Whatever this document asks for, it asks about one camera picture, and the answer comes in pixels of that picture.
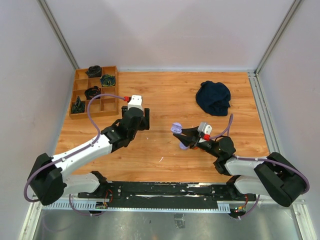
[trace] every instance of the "wooden organizer box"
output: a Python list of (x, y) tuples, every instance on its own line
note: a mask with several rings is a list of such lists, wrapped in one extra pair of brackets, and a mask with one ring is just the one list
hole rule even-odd
[[(115, 76), (115, 86), (102, 87), (100, 77), (89, 78), (86, 74), (88, 68), (77, 69), (74, 75), (74, 83), (72, 89), (72, 97), (70, 101), (69, 116), (72, 119), (84, 119), (88, 117), (88, 103), (85, 91), (94, 86), (101, 89), (102, 94), (118, 95), (118, 71), (116, 66), (103, 66), (102, 76), (109, 74)], [(80, 97), (82, 102), (85, 102), (85, 110), (82, 113), (71, 113), (71, 107), (75, 104), (77, 97)], [(119, 114), (119, 99), (111, 96), (102, 96), (100, 99), (95, 99), (90, 106), (90, 115), (92, 117), (113, 116)]]

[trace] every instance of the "wooden table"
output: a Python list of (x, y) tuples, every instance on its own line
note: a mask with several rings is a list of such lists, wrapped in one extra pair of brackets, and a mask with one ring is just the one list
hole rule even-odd
[[(231, 92), (228, 116), (206, 114), (196, 103), (200, 84), (207, 80), (224, 83)], [(264, 132), (246, 72), (120, 72), (120, 96), (142, 95), (143, 107), (150, 108), (150, 130), (138, 132), (128, 147), (102, 156), (74, 174), (99, 171), (111, 181), (166, 181), (222, 183), (215, 157), (202, 150), (181, 150), (173, 137), (172, 123), (184, 128), (208, 122), (211, 135), (223, 131), (234, 114), (230, 130), (236, 154), (260, 157), (268, 154)], [(126, 105), (120, 101), (119, 107)], [(121, 116), (95, 117), (100, 129)], [(96, 129), (88, 119), (71, 119), (66, 114), (56, 153), (65, 152), (93, 138)]]

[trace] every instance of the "navy blue cloth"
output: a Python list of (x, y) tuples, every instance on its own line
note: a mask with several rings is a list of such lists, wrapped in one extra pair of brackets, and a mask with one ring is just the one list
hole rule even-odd
[(195, 95), (200, 108), (212, 116), (227, 116), (230, 99), (229, 89), (221, 82), (205, 81)]

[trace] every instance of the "white wall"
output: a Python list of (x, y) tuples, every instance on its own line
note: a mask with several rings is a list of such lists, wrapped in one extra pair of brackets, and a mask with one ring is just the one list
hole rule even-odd
[(36, 0), (0, 1), (0, 55), (0, 239), (15, 240), (24, 185), (55, 148), (74, 71)]
[(306, 194), (320, 237), (320, 1), (306, 0), (260, 77), (281, 148), (309, 179)]
[(81, 68), (253, 70), (293, 0), (47, 0)]

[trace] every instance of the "red connector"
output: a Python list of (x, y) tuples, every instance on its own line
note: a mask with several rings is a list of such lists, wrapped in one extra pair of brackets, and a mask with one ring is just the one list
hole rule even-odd
[(210, 140), (210, 135), (209, 134), (205, 134), (203, 136), (203, 139), (206, 140), (206, 141), (209, 141)]
[(130, 100), (131, 100), (131, 97), (129, 97), (129, 96), (125, 96), (124, 97), (124, 101), (127, 102), (127, 103), (130, 102)]

